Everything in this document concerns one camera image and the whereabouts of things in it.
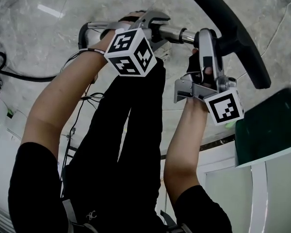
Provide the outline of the person's black trousers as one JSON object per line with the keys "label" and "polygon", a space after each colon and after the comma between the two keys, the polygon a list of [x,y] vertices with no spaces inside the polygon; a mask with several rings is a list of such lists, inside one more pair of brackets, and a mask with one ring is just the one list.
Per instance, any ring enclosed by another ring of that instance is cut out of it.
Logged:
{"label": "person's black trousers", "polygon": [[78,223],[98,233],[164,233],[155,207],[165,74],[158,59],[147,76],[118,76],[105,92],[65,168],[64,198]]}

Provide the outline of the person's left hand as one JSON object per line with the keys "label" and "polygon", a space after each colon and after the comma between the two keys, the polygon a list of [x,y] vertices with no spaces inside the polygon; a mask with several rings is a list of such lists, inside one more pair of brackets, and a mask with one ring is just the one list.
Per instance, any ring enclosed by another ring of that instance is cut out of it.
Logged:
{"label": "person's left hand", "polygon": [[133,12],[130,12],[128,15],[124,16],[123,18],[119,19],[118,22],[123,22],[123,23],[131,25],[135,23],[145,13],[146,13],[146,10],[133,11]]}

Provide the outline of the green bathtub with white rim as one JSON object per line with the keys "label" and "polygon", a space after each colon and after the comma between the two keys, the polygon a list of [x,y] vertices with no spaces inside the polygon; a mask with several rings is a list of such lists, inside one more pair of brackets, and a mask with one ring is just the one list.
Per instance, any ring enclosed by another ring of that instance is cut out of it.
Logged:
{"label": "green bathtub with white rim", "polygon": [[245,112],[235,126],[237,165],[251,166],[291,148],[291,88]]}

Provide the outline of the person's right hand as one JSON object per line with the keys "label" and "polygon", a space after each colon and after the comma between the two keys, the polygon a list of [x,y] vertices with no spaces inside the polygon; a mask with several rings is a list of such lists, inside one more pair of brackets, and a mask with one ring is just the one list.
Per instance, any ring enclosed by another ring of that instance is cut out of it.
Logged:
{"label": "person's right hand", "polygon": [[199,85],[209,88],[215,86],[212,67],[206,67],[203,71],[201,71],[199,51],[196,48],[192,50],[192,55],[189,57],[187,73],[191,73],[193,76],[193,81]]}

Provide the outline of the person's black shirt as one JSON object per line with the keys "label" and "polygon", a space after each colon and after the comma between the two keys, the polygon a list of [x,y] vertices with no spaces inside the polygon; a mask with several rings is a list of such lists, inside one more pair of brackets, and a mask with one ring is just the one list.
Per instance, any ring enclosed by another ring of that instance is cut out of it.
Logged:
{"label": "person's black shirt", "polygon": [[[155,212],[152,187],[134,192],[130,184],[99,185],[99,168],[86,165],[80,183],[68,181],[66,199],[71,200],[77,222],[74,233],[166,233]],[[54,155],[36,143],[22,144],[16,155],[8,208],[16,233],[68,233],[69,221]],[[178,224],[192,233],[232,233],[227,214],[213,202],[202,186],[184,191],[176,201]]]}

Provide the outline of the person's white shoe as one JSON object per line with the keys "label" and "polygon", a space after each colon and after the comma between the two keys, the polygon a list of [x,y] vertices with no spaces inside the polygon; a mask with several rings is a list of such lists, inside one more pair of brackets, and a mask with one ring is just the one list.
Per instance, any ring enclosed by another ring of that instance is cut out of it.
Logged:
{"label": "person's white shoe", "polygon": [[165,62],[168,58],[170,58],[170,49],[171,46],[169,45],[162,46],[155,51],[155,56]]}

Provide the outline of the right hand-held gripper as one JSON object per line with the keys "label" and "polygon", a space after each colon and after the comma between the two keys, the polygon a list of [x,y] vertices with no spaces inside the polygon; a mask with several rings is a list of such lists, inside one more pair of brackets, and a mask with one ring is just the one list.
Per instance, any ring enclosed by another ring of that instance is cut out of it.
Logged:
{"label": "right hand-held gripper", "polygon": [[243,119],[244,110],[236,88],[236,80],[224,75],[223,60],[216,50],[216,37],[210,29],[201,29],[198,34],[199,66],[203,72],[212,68],[216,88],[205,87],[193,81],[193,74],[186,74],[175,81],[174,103],[186,98],[204,102],[215,125]]}

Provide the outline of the person's right forearm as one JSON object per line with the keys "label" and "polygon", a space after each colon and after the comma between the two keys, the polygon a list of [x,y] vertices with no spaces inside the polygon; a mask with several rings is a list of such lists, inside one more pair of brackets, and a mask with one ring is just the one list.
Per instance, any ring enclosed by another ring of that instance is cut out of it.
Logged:
{"label": "person's right forearm", "polygon": [[196,170],[207,117],[203,102],[194,98],[186,100],[164,165],[163,180],[173,206],[184,191],[199,185]]}

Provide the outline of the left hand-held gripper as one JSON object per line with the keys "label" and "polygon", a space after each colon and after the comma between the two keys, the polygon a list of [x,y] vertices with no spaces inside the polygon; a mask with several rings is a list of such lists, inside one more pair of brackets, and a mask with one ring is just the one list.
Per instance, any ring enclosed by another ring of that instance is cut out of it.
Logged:
{"label": "left hand-held gripper", "polygon": [[138,20],[138,28],[129,24],[112,22],[107,29],[115,30],[104,57],[119,76],[145,77],[157,64],[153,52],[168,42],[166,33],[152,32],[151,46],[142,28],[150,28],[153,21],[168,22],[170,17],[160,11],[145,12]]}

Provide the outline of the person's left forearm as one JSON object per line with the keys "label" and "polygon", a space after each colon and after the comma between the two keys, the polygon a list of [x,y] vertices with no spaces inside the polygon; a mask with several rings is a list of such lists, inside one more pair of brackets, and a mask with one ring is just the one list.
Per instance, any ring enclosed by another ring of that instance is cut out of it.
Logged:
{"label": "person's left forearm", "polygon": [[52,80],[36,99],[21,144],[36,143],[58,157],[61,132],[86,88],[107,64],[100,53],[85,51]]}

